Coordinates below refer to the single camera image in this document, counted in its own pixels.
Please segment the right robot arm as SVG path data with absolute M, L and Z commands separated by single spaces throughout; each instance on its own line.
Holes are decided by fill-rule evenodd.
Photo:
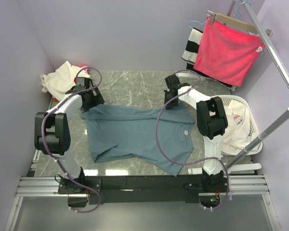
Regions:
M 164 107 L 174 109 L 179 101 L 192 106 L 197 113 L 197 128 L 204 139 L 205 161 L 202 174 L 202 188 L 207 192 L 214 191 L 218 186 L 215 177 L 223 170 L 221 160 L 222 140 L 228 121 L 222 99 L 210 97 L 192 88 L 188 83 L 181 83 L 173 74 L 165 78 L 167 90 L 164 91 Z

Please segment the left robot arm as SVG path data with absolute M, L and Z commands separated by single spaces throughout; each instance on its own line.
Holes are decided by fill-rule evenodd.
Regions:
M 61 170 L 61 178 L 70 181 L 75 193 L 87 187 L 83 168 L 71 154 L 71 136 L 68 119 L 77 111 L 82 113 L 105 101 L 92 79 L 76 77 L 76 85 L 66 92 L 57 106 L 35 115 L 34 145 L 37 150 L 50 156 Z

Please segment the blue t shirt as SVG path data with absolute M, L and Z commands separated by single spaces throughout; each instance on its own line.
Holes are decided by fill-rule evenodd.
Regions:
M 102 104 L 81 113 L 96 163 L 141 158 L 177 176 L 194 147 L 194 118 L 184 104 L 172 110 Z

